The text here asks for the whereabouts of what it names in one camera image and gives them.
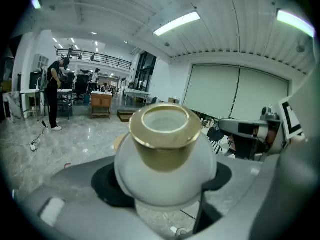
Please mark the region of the black office chair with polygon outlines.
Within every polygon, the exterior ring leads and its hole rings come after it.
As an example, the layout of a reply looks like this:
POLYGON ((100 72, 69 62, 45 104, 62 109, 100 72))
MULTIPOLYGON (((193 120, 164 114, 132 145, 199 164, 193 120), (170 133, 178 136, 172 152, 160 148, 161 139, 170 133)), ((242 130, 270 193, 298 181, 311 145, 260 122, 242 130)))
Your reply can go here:
POLYGON ((89 76, 84 74, 79 74, 74 85, 72 93, 75 98, 72 99, 73 103, 77 101, 83 101, 85 103, 85 94, 87 93, 89 76))

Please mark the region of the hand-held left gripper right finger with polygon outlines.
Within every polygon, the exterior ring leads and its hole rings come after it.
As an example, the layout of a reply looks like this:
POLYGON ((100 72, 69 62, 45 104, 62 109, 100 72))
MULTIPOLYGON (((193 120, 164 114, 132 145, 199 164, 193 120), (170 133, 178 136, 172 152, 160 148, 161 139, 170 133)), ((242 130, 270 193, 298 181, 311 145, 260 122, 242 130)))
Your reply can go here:
POLYGON ((200 233, 226 216, 249 190, 261 167, 258 161, 219 156, 215 178, 201 186, 193 233, 200 233))

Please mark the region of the low wooden platform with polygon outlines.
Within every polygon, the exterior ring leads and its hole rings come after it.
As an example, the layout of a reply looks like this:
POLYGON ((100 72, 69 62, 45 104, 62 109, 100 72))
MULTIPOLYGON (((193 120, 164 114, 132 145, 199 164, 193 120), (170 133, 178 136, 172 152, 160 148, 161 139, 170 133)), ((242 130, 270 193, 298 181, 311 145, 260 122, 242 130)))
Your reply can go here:
POLYGON ((120 109, 117 111, 117 117, 120 119, 121 122, 127 123, 130 121, 131 117, 135 112, 135 110, 120 109))

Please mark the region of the long white table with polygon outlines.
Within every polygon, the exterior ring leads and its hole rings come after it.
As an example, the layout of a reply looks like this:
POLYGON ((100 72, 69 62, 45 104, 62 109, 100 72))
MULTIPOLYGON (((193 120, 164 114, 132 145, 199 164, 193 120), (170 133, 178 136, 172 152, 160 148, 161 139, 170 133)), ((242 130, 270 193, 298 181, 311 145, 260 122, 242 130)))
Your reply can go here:
POLYGON ((142 103, 143 106, 147 105, 147 100, 150 95, 148 92, 136 90, 136 89, 131 89, 131 88, 127 88, 127 87, 124 88, 123 93, 125 95, 125 104, 127 104, 128 97, 133 97, 133 98, 143 99, 143 103, 142 103))

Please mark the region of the white work table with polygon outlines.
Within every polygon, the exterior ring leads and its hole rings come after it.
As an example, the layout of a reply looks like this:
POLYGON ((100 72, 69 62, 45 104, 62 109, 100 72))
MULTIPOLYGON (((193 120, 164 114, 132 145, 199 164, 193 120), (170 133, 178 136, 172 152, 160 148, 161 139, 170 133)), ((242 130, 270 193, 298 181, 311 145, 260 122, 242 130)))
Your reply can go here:
MULTIPOLYGON (((25 113, 33 113, 37 120, 40 120, 40 116, 45 115, 45 105, 41 103, 43 91, 39 89, 29 89, 19 92, 19 101, 20 101, 20 111, 23 120, 25 120, 25 113), (24 109, 23 100, 25 97, 34 99, 34 110, 32 108, 24 109)), ((70 116, 73 115, 73 101, 72 101, 72 90, 71 89, 58 89, 57 97, 64 97, 65 101, 58 101, 58 105, 65 107, 67 111, 67 118, 70 119, 70 116)))

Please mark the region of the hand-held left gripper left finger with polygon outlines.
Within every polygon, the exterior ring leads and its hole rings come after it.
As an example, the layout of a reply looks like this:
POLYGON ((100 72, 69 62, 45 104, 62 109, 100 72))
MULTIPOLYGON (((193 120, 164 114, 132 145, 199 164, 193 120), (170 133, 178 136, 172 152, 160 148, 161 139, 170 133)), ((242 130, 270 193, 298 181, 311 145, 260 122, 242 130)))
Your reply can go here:
POLYGON ((114 156, 70 166, 51 179, 61 187, 90 187, 100 200, 112 207, 130 209, 135 207, 134 198, 126 195, 118 184, 114 156))

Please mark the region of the long ceiling tube light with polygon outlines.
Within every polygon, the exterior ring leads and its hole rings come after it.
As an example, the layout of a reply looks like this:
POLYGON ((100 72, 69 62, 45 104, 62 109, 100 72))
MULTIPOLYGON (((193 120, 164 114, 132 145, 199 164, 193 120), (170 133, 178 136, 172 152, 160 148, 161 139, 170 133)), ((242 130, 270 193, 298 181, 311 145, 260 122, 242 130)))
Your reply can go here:
POLYGON ((158 28, 157 30, 155 30, 153 33, 156 36, 161 36, 171 30, 174 30, 182 25, 197 21, 200 19, 199 14, 196 11, 193 11, 191 13, 188 13, 186 15, 183 15, 163 26, 161 26, 160 28, 158 28))
POLYGON ((300 31, 304 32, 311 38, 315 37, 316 31, 315 28, 309 24, 308 22, 304 21, 303 19, 287 12, 284 10, 279 10, 276 15, 276 19, 282 23, 288 24, 300 31))

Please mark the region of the wooden cabinet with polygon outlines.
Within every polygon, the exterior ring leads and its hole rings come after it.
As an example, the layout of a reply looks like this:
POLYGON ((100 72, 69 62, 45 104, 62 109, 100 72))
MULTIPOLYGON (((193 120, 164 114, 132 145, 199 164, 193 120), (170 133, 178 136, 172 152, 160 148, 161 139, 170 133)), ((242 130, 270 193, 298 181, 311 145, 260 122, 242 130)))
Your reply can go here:
POLYGON ((112 94, 110 92, 92 91, 90 98, 90 117, 107 117, 110 119, 112 94))

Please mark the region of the white roller blind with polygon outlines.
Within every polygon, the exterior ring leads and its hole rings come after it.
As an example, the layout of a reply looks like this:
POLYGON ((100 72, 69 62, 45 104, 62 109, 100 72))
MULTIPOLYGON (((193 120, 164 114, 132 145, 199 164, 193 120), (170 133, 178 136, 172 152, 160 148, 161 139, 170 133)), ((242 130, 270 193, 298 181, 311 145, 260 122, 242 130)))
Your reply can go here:
POLYGON ((228 118, 235 100, 238 79, 238 67, 195 64, 183 105, 216 119, 228 118))
POLYGON ((237 120, 258 120, 264 107, 272 107, 288 96, 288 88, 288 82, 278 77, 241 68, 230 117, 237 120))

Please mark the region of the frosted glass bottle gold cap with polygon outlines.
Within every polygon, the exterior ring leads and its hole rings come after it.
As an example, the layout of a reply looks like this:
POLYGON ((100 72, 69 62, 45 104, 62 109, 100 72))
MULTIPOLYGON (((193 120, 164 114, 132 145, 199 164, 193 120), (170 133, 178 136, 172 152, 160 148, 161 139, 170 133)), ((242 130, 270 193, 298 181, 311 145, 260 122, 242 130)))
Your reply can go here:
POLYGON ((194 203, 215 178, 217 160, 199 117, 174 103, 137 110, 115 155, 122 191, 139 205, 176 210, 194 203))

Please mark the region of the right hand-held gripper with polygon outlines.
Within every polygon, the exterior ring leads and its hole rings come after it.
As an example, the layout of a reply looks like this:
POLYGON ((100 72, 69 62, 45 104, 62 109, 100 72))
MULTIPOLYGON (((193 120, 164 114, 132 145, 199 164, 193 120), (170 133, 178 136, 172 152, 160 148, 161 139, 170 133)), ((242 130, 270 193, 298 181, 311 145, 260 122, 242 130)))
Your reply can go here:
MULTIPOLYGON (((301 124, 289 104, 289 97, 281 99, 273 107, 262 109, 260 121, 268 124, 268 133, 258 135, 265 145, 265 153, 280 154, 290 145, 303 140, 304 133, 301 124)), ((253 137, 254 130, 260 127, 257 121, 220 119, 218 127, 222 132, 240 137, 253 137)))

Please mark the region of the black mezzanine railing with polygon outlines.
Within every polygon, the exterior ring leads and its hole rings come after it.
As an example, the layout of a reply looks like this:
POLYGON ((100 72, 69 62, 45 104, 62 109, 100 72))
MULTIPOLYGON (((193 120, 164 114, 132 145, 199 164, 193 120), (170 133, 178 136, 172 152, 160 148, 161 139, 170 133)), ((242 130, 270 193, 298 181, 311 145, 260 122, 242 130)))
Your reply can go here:
POLYGON ((95 63, 102 63, 108 66, 118 67, 123 70, 131 70, 132 63, 117 57, 113 57, 110 55, 105 55, 101 53, 89 52, 84 50, 72 50, 69 49, 58 49, 54 47, 56 50, 56 56, 58 58, 66 58, 68 57, 72 61, 88 61, 95 63))

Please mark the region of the striped pillow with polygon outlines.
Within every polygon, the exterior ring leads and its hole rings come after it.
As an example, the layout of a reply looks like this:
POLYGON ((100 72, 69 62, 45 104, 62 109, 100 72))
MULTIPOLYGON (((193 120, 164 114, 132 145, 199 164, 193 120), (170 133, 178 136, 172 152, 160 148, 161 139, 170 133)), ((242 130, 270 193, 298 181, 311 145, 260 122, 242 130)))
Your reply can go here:
POLYGON ((213 141, 211 145, 216 155, 224 156, 230 149, 229 137, 224 135, 222 139, 219 141, 213 141))

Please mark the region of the person's white shoe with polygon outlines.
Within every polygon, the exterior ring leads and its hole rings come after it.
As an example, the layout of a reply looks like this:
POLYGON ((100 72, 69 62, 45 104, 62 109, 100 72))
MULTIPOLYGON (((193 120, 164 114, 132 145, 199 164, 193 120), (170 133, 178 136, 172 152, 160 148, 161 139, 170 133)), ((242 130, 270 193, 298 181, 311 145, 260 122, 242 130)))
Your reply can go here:
POLYGON ((184 240, 188 236, 188 232, 185 228, 176 228, 172 226, 170 230, 174 233, 175 240, 184 240))

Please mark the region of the black framed glass doors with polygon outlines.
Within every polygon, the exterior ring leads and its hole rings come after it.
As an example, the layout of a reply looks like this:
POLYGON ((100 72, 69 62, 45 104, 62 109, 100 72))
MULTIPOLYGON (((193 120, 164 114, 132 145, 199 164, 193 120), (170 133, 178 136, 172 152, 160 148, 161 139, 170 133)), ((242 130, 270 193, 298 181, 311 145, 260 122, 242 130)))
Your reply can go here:
POLYGON ((144 52, 140 55, 134 78, 134 90, 143 92, 149 91, 156 61, 157 57, 148 52, 144 52))

